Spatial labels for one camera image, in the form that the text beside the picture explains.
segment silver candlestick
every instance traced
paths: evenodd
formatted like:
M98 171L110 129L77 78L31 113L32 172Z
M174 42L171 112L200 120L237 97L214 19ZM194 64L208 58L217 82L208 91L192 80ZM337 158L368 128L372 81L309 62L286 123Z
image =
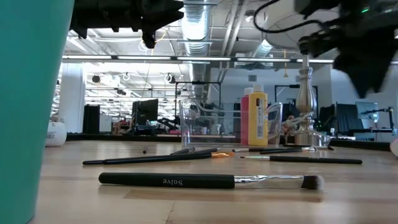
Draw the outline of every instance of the silver candlestick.
M303 67L300 73L300 89L296 99L296 107L300 111L300 117L317 110L317 101L312 90L312 67L308 61L308 55L304 55ZM323 146L326 136L313 129L314 120L308 116L300 122L298 131L288 133L293 136L296 145Z

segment teal object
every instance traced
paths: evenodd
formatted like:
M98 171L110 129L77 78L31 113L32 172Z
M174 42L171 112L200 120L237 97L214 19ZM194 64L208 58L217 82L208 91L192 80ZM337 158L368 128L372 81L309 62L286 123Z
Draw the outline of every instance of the teal object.
M55 82L74 0L0 1L0 223L35 213Z

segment metal ferrule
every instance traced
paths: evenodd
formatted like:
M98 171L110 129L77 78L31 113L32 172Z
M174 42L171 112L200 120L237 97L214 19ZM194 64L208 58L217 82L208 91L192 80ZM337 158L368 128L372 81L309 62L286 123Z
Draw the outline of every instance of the metal ferrule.
M300 189L304 176L302 175L255 175L235 176L236 189Z

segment wooden tabletop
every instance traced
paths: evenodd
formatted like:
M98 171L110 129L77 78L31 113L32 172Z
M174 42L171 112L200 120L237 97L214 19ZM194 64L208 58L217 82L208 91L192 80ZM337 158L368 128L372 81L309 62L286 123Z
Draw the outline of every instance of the wooden tabletop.
M170 154L180 144L71 141L45 149L32 223L249 224L398 223L398 159L390 152L337 148L284 154L362 159L362 165L234 158L86 166L83 160ZM211 190L101 185L102 172L322 175L324 191Z

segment computer monitor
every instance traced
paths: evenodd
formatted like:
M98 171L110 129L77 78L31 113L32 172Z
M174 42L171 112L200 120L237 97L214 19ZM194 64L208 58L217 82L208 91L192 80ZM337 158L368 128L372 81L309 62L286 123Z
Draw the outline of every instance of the computer monitor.
M379 109L377 103L356 102L355 105L359 119L379 119L379 112L376 112Z
M157 121L157 109L159 107L159 100L138 101L133 104L133 114L136 114L136 123L139 125L146 125L147 121Z

